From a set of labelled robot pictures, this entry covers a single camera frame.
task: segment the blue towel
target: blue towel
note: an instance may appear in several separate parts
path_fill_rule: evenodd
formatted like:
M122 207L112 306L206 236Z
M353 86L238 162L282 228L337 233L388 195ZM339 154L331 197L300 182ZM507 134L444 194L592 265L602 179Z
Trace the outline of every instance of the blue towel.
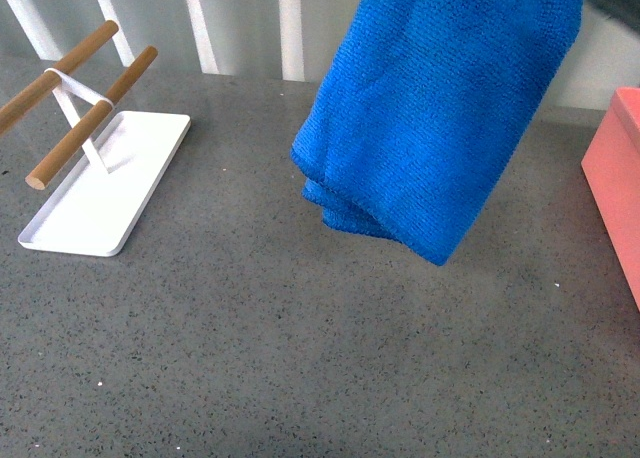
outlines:
M361 0L291 150L338 230L444 264L575 40L582 0Z

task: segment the speckled countertop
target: speckled countertop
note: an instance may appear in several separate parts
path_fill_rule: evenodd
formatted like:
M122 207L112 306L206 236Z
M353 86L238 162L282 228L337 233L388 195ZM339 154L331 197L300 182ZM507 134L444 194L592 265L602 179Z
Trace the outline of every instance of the speckled countertop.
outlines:
M46 65L2 57L0 102ZM594 129L534 122L437 268L300 198L315 90L150 70L119 108L193 125L113 258L16 241L54 100L0 138L0 456L638 456L640 314L579 166Z

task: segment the white metal stand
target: white metal stand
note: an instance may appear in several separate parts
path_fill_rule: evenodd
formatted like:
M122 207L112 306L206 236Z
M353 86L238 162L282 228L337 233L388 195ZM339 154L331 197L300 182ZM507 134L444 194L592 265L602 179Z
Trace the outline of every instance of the white metal stand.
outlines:
M113 103L66 74L53 93L73 128L71 95ZM123 111L94 141L20 234L25 248L93 256L117 254L187 133L187 115Z

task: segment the quartz surface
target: quartz surface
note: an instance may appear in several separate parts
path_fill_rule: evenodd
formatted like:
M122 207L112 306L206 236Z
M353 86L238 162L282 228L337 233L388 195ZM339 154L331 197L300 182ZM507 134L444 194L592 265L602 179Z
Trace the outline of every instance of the quartz surface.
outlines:
M0 58L2 104L49 65ZM315 92L145 74L119 109L193 124L113 258L17 243L68 129L53 98L0 138L0 456L638 456L640 314L580 169L593 126L535 121L438 268L300 197Z

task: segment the white vertical bar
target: white vertical bar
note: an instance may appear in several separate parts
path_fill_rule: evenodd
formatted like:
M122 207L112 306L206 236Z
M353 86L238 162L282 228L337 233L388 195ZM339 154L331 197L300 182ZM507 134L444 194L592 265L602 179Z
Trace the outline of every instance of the white vertical bar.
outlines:
M131 51L131 46L129 46L129 42L127 41L127 37L124 34L124 30L122 29L122 26L120 26L120 20L118 20L118 15L113 7L113 3L111 0L98 0L98 4L100 5L100 9L102 10L105 20L113 20L120 27L120 31L118 31L118 33L113 37L113 43L116 45L116 50L118 50L118 55L120 56L122 64L124 66L129 66L133 63L135 58L133 56L133 51Z
M304 81L301 0L279 0L282 78Z
M219 73L216 57L211 46L211 38L207 30L207 23L204 20L202 12L202 4L200 0L187 0L189 8L189 18L191 19L191 28L193 29L193 37L196 40L196 49L198 50L198 58L200 60L200 68L203 73Z
M33 0L7 0L13 14L41 60L59 60L62 52L49 28L36 9Z

